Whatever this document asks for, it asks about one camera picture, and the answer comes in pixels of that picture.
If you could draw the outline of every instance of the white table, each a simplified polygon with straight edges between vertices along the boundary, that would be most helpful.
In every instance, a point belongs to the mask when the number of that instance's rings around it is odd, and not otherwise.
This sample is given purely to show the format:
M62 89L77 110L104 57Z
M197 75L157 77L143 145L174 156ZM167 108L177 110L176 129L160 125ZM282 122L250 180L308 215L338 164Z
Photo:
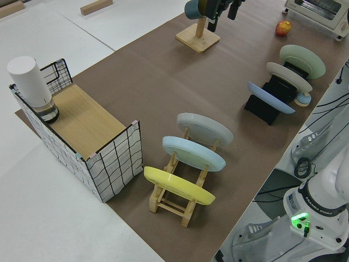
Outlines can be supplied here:
M32 0L0 19L2 261L163 261L14 114L20 107L6 70L12 58L29 55L40 67L65 58L74 76L182 13L186 1L115 0L83 17L80 7L89 2Z
M118 50L183 13L188 0L113 0L112 5L86 16L80 8L94 0L42 1L105 45Z

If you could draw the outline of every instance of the apple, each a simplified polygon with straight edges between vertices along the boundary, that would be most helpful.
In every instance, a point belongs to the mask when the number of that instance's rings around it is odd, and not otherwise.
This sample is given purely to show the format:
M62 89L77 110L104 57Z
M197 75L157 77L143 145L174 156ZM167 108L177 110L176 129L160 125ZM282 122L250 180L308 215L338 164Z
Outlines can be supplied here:
M292 25L291 22L287 20L282 20L278 22L278 25L275 28L275 33L281 37L287 35L289 31L291 30Z

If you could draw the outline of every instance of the wooden board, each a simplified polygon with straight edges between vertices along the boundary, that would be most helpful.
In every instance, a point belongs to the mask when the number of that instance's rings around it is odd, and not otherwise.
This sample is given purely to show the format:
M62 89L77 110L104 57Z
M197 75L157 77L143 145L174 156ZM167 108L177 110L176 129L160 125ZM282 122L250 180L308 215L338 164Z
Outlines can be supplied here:
M185 43L187 46L193 48L198 53L203 53L214 44L218 43L220 37L206 28L203 30L202 37L195 37L197 24L193 24L185 30L179 32L176 38Z
M97 0L91 4L81 7L80 11L83 15L88 15L90 13L98 11L99 9L105 8L111 4L113 4L113 0Z
M53 99L59 118L50 126L84 159L125 129L76 84L57 92Z
M21 1L5 5L4 7L0 8L0 18L13 14L22 9L24 9L24 4Z

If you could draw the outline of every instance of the white plate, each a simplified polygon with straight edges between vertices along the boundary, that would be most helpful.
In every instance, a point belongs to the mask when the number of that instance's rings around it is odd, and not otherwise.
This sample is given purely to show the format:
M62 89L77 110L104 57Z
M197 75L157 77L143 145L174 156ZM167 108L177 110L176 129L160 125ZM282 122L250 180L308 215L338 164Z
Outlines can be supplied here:
M270 73L270 75L276 75L277 77L290 83L302 93L309 93L312 90L311 85L304 78L301 78L298 74L286 67L283 67L282 65L269 62L267 63L267 71Z
M306 71L308 79L315 79L322 76L326 67L322 60L310 50L299 45L285 45L280 50L280 58Z
M283 112L285 114L292 114L295 111L295 109L289 107L284 102L280 101L278 98L273 97L268 92L264 91L260 87L256 86L255 84L249 82L248 85L249 90L252 94L254 94L256 97L260 98L267 104L271 105L273 108L279 110L280 112Z
M220 171L225 167L225 161L217 153L193 141L178 138L175 136L165 136L163 138L163 148L169 154L176 153L175 158L179 161L198 169L208 171Z
M233 140L233 134L217 121L193 113L181 113L177 116L178 127L185 132L189 129L188 135L198 142L206 145L214 145L219 139L219 146L226 146Z

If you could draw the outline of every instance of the table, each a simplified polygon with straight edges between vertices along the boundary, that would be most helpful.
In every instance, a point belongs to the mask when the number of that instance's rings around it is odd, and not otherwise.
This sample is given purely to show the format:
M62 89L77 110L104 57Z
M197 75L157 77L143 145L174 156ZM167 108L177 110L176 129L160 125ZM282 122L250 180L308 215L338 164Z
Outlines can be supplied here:
M277 37L275 25L285 19L282 5L277 0L247 1L234 22L223 14L216 31L221 41L204 54L175 40L176 33L194 22L181 15L73 79L122 123L140 120L145 165L162 168L168 162L161 140L181 135L178 113L205 115L233 132L232 146L217 151L226 168L204 185L216 196L215 203L198 206L187 229L179 227L173 214L148 211L153 185L142 176L108 202L166 261L211 260L349 56L346 39L338 43L330 32L292 13L287 15L291 33ZM266 63L280 63L279 50L286 44L318 54L327 72L310 81L310 106L280 115L270 127L243 110L250 95L247 83L263 85L270 78ZM184 165L176 170L189 180L195 172Z

